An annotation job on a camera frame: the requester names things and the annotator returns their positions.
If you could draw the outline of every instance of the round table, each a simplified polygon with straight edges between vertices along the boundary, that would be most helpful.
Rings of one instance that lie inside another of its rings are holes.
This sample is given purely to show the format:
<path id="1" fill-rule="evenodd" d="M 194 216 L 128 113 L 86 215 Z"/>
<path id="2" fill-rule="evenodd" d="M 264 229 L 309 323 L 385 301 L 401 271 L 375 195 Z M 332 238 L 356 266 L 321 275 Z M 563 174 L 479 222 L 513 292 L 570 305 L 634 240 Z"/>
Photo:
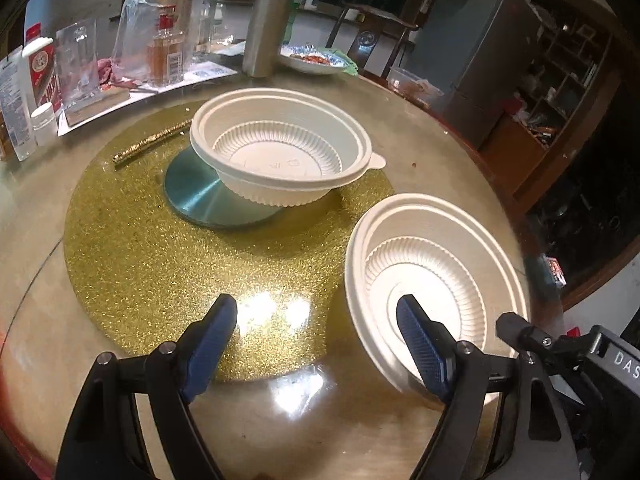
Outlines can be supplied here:
<path id="1" fill-rule="evenodd" d="M 50 475 L 79 389 L 102 351 L 125 356 L 74 294 L 63 255 L 66 208 L 84 168 L 124 128 L 164 108 L 250 86 L 306 92 L 353 115 L 386 158 L 395 192 L 441 197 L 474 216 L 529 280 L 518 236 L 492 186 L 456 136 L 423 110 L 363 78 L 282 71 L 229 76 L 154 96 L 62 137 L 25 162 L 0 164 L 0 424 L 30 465 Z M 333 309 L 347 316 L 344 299 Z M 400 394 L 371 363 L 350 323 L 328 354 L 285 376 L 215 383 L 191 412 L 229 479 L 409 478 L 442 406 Z M 139 410 L 156 476 L 172 478 L 146 397 Z M 495 403 L 474 450 L 481 465 Z"/>

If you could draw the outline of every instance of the white cap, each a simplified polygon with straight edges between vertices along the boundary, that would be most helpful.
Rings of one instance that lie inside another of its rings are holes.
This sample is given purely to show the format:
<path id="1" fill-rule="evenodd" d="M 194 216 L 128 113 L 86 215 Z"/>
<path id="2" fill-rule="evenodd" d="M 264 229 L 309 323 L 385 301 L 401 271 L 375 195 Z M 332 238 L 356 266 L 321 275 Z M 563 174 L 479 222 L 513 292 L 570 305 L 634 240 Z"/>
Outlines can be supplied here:
<path id="1" fill-rule="evenodd" d="M 44 103 L 33 111 L 31 126 L 39 146 L 51 142 L 58 136 L 58 122 L 51 103 Z"/>

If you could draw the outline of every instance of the barcode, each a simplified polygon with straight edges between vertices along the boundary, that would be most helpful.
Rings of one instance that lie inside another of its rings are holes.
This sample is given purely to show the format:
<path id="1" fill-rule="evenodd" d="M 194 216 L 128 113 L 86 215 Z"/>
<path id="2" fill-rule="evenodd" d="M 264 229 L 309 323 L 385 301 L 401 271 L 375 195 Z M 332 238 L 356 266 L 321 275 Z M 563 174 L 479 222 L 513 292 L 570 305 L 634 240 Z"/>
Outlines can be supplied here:
<path id="1" fill-rule="evenodd" d="M 166 57 L 166 65 L 169 82 L 180 79 L 182 75 L 182 53 L 175 52 L 174 54 L 168 54 Z"/>

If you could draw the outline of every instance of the gray refrigerator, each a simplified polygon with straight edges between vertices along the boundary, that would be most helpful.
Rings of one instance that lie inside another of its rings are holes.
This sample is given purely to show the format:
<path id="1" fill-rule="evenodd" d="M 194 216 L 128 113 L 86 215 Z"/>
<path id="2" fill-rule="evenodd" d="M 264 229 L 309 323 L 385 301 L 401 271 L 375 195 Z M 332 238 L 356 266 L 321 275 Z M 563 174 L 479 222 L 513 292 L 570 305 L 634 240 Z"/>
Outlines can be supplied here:
<path id="1" fill-rule="evenodd" d="M 404 66 L 444 92 L 431 108 L 476 149 L 537 51 L 525 0 L 437 0 Z"/>

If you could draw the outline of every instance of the thermos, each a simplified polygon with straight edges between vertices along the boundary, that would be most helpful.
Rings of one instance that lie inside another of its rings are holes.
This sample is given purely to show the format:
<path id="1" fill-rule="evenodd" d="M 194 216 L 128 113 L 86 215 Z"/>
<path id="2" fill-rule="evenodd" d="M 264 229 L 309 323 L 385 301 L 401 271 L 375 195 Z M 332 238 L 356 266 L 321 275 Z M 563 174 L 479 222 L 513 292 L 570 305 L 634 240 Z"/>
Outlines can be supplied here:
<path id="1" fill-rule="evenodd" d="M 291 0 L 255 0 L 242 60 L 247 75 L 268 77 L 273 73 L 291 5 Z"/>

